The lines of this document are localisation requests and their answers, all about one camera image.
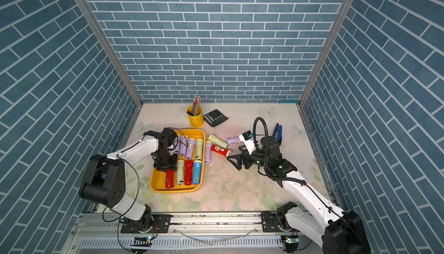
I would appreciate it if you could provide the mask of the plain red flashlight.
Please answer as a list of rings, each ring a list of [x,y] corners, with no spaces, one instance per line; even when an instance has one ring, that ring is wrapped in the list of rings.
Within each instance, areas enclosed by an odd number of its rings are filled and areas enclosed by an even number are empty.
[[[165,178],[166,189],[172,189],[174,187],[174,175],[175,172],[173,170],[167,170]]]
[[[185,185],[189,186],[193,184],[193,161],[185,161]]]

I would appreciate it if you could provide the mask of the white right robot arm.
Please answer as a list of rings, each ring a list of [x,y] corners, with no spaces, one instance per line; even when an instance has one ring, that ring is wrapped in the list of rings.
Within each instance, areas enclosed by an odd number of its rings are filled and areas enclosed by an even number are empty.
[[[277,209],[283,230],[296,229],[315,242],[325,254],[368,254],[371,247],[364,225],[354,211],[346,212],[319,193],[290,161],[283,158],[273,136],[257,142],[250,133],[237,139],[240,154],[227,160],[238,170],[263,167],[265,176],[297,199],[303,208],[289,202]]]

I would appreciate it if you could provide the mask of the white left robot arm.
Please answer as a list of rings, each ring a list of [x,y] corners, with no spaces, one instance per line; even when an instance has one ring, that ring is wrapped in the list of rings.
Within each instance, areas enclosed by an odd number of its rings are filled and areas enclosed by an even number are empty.
[[[173,173],[177,170],[178,154],[172,150],[179,142],[172,128],[165,128],[162,132],[150,130],[123,149],[92,156],[80,185],[80,198],[102,204],[119,214],[117,220],[135,232],[152,231],[156,224],[151,216],[151,208],[126,192],[126,168],[134,170],[137,162],[151,156],[156,170]]]

